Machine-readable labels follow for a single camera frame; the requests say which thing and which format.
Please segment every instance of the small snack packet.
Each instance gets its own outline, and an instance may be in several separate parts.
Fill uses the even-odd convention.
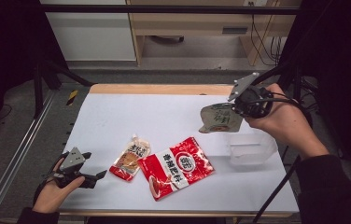
[[[232,110],[229,103],[209,105],[201,110],[204,126],[199,129],[200,133],[229,132],[237,133],[240,130],[243,117]]]
[[[109,168],[109,172],[126,180],[131,181],[137,174],[140,167],[137,161],[149,155],[149,142],[133,135],[132,142],[128,143],[114,164]]]
[[[214,172],[194,137],[138,161],[155,201]]]

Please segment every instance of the hand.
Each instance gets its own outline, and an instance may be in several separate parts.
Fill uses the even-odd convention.
[[[56,171],[59,168],[63,160],[64,159],[61,159],[56,163],[53,171]],[[60,189],[57,187],[54,180],[49,179],[48,183],[39,193],[39,196],[33,207],[33,211],[38,213],[56,212],[68,194],[70,194],[74,189],[77,189],[83,183],[83,181],[85,181],[85,177],[80,176],[79,178],[73,180],[73,182],[68,184],[66,187]]]
[[[277,84],[266,88],[268,91],[284,94]],[[274,94],[275,98],[285,98]],[[299,108],[282,102],[274,102],[272,111],[262,119],[245,118],[252,128],[270,134],[279,142],[299,150],[302,159],[329,154],[310,128]]]

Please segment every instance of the dark sleeve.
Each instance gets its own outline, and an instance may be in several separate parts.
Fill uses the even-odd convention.
[[[296,172],[302,223],[351,223],[351,181],[337,157],[307,159]]]
[[[56,224],[59,213],[37,213],[32,208],[24,208],[19,217],[18,224]]]

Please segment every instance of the white table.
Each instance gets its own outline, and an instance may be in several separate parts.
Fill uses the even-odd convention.
[[[95,175],[108,168],[136,133],[151,144],[151,154],[194,136],[216,171],[155,202],[139,171],[132,182],[111,173],[94,189],[77,189],[63,203],[63,215],[81,216],[253,216],[286,174],[278,153],[261,165],[230,164],[226,133],[199,133],[200,110],[226,102],[230,86],[105,85],[86,97],[64,150],[91,152],[81,169]],[[203,92],[215,95],[198,95]],[[243,123],[241,133],[251,133]],[[265,216],[299,212],[287,183]]]

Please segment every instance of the cabinet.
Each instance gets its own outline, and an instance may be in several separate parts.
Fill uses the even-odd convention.
[[[242,7],[244,1],[246,0],[127,0],[126,3],[128,5]],[[301,0],[268,0],[266,7],[297,7],[300,3]],[[257,32],[252,32],[252,18],[252,15],[131,13],[137,63],[141,63],[144,40],[147,35],[237,35],[240,36],[243,44],[241,50],[245,51],[249,63],[254,65],[259,58],[258,52],[263,49],[259,36],[263,40],[268,36],[287,36],[295,16],[256,15],[254,24]]]
[[[40,0],[42,4],[125,5],[123,0]],[[64,58],[70,61],[135,61],[125,13],[47,13]]]

